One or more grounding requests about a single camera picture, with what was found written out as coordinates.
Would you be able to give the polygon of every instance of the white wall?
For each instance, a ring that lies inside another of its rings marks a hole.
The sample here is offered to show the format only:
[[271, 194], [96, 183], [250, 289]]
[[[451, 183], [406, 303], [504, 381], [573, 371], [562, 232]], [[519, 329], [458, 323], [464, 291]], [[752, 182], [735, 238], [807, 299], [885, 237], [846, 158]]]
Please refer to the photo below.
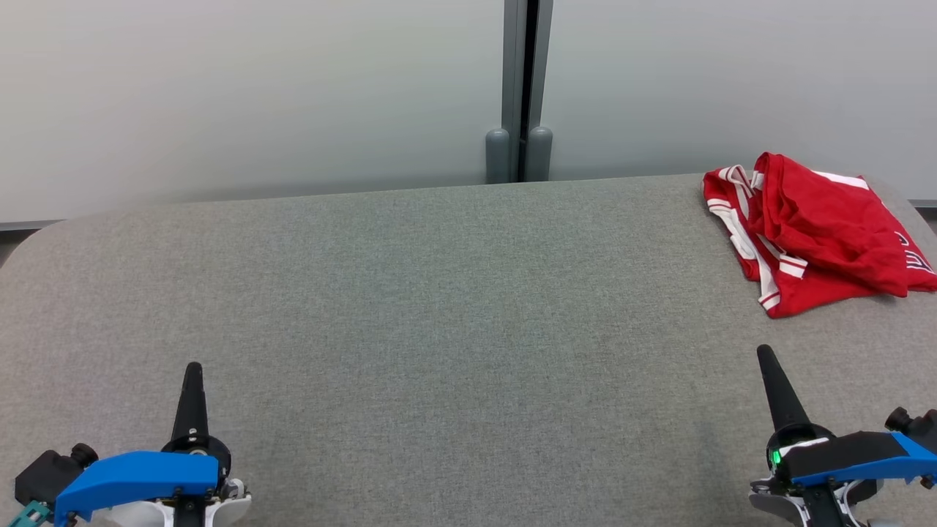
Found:
[[772, 150], [937, 199], [937, 4], [554, 0], [551, 179], [700, 173]]
[[0, 223], [482, 183], [500, 0], [0, 5]]

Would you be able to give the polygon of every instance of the teal connector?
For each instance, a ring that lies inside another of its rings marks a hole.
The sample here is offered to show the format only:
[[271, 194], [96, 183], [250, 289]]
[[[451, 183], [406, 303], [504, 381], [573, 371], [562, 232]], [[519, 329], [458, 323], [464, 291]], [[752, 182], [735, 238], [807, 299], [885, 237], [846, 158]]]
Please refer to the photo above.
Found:
[[22, 510], [20, 516], [13, 519], [9, 527], [37, 527], [50, 519], [52, 519], [52, 511], [49, 507], [39, 502], [32, 502]]

